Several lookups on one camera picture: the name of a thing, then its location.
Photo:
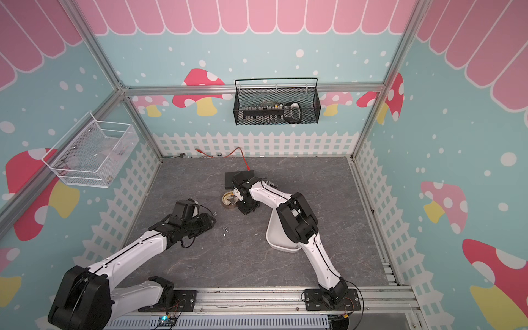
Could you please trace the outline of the white plastic storage box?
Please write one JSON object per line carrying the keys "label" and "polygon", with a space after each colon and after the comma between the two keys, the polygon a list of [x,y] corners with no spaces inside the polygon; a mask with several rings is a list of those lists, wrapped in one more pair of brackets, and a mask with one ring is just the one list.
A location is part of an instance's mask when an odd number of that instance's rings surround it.
{"label": "white plastic storage box", "polygon": [[301,249],[298,243],[291,241],[285,234],[276,210],[272,211],[269,221],[266,239],[273,249],[288,253],[295,253]]}

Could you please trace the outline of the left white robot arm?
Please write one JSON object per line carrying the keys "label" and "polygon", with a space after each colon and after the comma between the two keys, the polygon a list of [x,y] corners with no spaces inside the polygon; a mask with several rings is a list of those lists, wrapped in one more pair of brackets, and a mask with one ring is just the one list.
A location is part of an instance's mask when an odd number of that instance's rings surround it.
{"label": "left white robot arm", "polygon": [[177,310],[184,303],[177,300],[169,280],[152,276],[139,285],[119,285],[153,257],[185,239],[194,241],[216,222],[213,211],[195,200],[176,202],[172,213],[129,245],[85,268],[69,269],[50,308],[48,323],[59,329],[104,329],[109,322],[142,308],[167,314]]}

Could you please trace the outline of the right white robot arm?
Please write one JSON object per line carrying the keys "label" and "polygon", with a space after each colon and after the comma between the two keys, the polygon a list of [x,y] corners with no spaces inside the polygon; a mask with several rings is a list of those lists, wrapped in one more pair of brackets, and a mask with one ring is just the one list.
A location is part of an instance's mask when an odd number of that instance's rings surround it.
{"label": "right white robot arm", "polygon": [[226,173],[225,188],[234,193],[237,207],[245,215],[261,204],[272,209],[267,242],[273,249],[283,252],[304,251],[316,272],[322,301],[329,308],[337,307],[349,288],[325,251],[318,219],[304,195],[279,191],[255,176],[252,170]]}

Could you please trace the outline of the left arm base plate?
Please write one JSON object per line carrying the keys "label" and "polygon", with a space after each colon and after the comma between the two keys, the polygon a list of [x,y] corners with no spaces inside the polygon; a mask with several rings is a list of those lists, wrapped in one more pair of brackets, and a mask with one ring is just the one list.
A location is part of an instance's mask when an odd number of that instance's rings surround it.
{"label": "left arm base plate", "polygon": [[169,294],[169,305],[163,311],[172,314],[193,312],[197,293],[197,290],[173,290]]}

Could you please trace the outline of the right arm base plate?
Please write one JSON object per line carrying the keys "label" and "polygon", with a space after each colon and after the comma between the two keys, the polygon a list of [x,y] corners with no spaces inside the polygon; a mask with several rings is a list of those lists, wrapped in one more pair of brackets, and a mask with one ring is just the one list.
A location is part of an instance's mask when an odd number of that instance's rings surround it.
{"label": "right arm base plate", "polygon": [[301,294],[301,301],[304,302],[308,312],[341,311],[351,313],[362,309],[361,299],[356,289],[350,289],[337,304],[332,303],[329,298],[324,298],[321,289],[305,289]]}

